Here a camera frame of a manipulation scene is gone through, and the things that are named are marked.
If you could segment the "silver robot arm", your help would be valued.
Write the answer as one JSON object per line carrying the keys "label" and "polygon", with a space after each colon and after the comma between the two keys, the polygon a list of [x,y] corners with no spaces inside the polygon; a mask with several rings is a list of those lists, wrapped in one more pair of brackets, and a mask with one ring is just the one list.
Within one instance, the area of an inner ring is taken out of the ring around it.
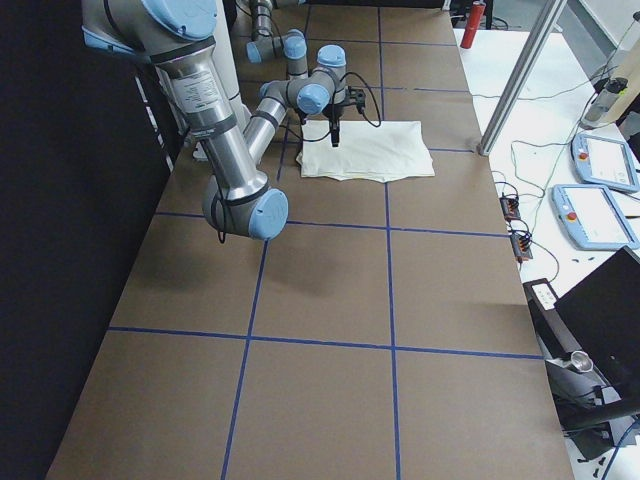
{"label": "silver robot arm", "polygon": [[289,80],[284,98],[298,113],[308,114],[304,104],[300,103],[306,101],[302,96],[305,86],[302,80],[309,76],[305,36],[298,29],[282,34],[272,18],[274,10],[300,4],[302,1],[250,1],[252,31],[251,41],[246,44],[246,54],[253,64],[284,58]]}
{"label": "silver robot arm", "polygon": [[202,209],[219,237],[276,237],[288,218],[288,200],[258,166],[288,111],[301,120],[324,115],[332,142],[339,141],[339,119],[354,91],[346,83],[345,51],[322,47],[310,69],[307,42],[297,29],[250,42],[250,60],[283,56],[287,77],[264,84],[257,109],[249,111],[222,2],[85,1],[82,19],[88,47],[156,68],[175,116],[211,165]]}

